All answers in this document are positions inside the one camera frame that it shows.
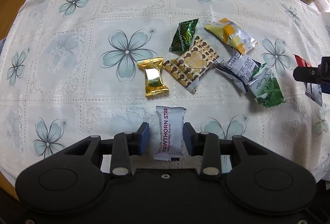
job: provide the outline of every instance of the gold heart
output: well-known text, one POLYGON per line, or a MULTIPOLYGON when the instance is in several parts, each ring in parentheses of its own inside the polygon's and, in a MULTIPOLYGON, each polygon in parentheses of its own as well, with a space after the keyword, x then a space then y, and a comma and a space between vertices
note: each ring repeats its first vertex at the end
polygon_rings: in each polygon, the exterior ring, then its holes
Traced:
POLYGON ((190 57, 184 59, 184 65, 189 68, 203 68, 203 55, 200 51, 193 51, 190 57))

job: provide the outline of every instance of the green candy wrapper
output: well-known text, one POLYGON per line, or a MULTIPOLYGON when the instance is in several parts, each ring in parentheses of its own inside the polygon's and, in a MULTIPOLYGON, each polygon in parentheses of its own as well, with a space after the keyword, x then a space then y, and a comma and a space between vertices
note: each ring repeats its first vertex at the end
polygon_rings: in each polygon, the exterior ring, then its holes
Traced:
POLYGON ((197 22, 198 19, 179 23, 178 29, 174 35, 172 44, 169 49, 170 52, 186 52, 189 50, 190 43, 194 38, 197 22))
POLYGON ((275 107, 285 101, 273 71, 261 65, 252 75, 248 86, 255 95, 258 104, 275 107))

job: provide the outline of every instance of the white floral tablecloth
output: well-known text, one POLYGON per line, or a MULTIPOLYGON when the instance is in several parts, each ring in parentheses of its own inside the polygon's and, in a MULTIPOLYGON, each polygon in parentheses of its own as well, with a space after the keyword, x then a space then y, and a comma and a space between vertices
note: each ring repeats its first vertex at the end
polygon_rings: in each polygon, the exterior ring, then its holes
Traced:
MULTIPOLYGON (((112 138, 149 122, 151 137, 136 167, 196 167, 200 158, 154 161, 160 142, 156 105, 183 106, 185 122, 220 138, 246 136, 329 178, 329 96, 323 107, 305 96, 293 69, 299 55, 317 66, 330 55, 330 18, 299 0, 26 0, 0 57, 0 171, 14 184, 29 165, 91 135, 112 138), (196 34, 229 59, 204 25, 227 17, 259 44, 250 56, 267 62, 286 103, 265 108, 210 70, 193 95, 165 69, 165 96, 145 98, 135 61, 177 58, 169 46, 178 23, 199 18, 196 34)), ((102 170, 108 171, 109 157, 102 170)), ((223 158, 223 169, 230 163, 223 158)))

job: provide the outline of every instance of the yellow and silver candy wrapper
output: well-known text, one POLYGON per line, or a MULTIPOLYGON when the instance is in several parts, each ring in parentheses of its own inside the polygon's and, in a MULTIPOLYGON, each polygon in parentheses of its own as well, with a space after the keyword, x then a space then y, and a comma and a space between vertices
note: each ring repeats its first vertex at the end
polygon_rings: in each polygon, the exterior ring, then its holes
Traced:
POLYGON ((227 18, 208 24, 205 28, 243 55, 258 44, 254 38, 227 18))
POLYGON ((164 94, 169 89, 163 84, 160 70, 163 65, 163 57, 136 61, 138 67, 144 69, 146 75, 146 97, 155 94, 164 94))

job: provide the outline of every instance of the circular black cover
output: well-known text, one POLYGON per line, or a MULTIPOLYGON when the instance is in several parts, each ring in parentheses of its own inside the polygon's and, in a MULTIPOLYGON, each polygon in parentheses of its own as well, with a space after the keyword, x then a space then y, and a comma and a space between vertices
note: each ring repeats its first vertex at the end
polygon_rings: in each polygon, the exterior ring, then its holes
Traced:
POLYGON ((245 207, 283 215, 307 206, 316 192, 313 176, 303 167, 274 156, 249 156, 234 167, 227 188, 245 207))
POLYGON ((88 158, 59 154, 25 169, 15 188, 23 205, 62 213, 88 205, 100 195, 104 185, 103 173, 88 158))

